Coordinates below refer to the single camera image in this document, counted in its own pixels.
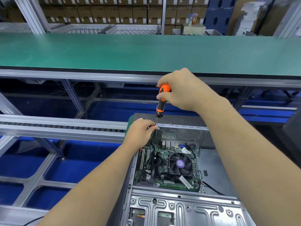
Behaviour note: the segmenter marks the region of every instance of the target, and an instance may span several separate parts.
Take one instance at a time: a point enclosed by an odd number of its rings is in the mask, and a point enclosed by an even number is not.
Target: green workbench
[[[187,67],[209,76],[294,79],[301,76],[300,48],[299,38],[263,36],[0,33],[0,68],[161,75]]]

